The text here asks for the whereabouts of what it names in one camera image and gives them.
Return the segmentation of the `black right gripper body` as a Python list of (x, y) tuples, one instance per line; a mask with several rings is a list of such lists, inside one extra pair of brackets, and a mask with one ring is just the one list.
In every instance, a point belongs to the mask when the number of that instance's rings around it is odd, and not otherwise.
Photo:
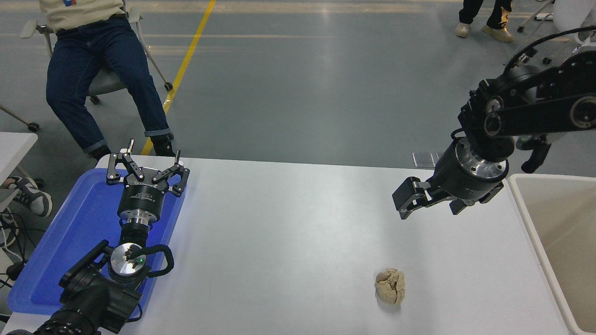
[(454, 215), (475, 203), (487, 203), (504, 188), (505, 161), (480, 157), (469, 143), (452, 143), (436, 163), (429, 178), (429, 193), (451, 200)]

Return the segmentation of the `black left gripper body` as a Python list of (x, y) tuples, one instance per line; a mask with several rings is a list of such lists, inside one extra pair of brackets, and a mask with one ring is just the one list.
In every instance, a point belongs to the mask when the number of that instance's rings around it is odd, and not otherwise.
[(165, 191), (169, 186), (166, 181), (152, 183), (152, 179), (158, 172), (157, 169), (144, 167), (142, 168), (142, 174), (145, 176), (143, 181), (137, 180), (132, 173), (125, 177), (121, 202), (117, 210), (120, 218), (128, 218), (132, 212), (139, 210), (149, 213), (151, 218), (161, 217)]

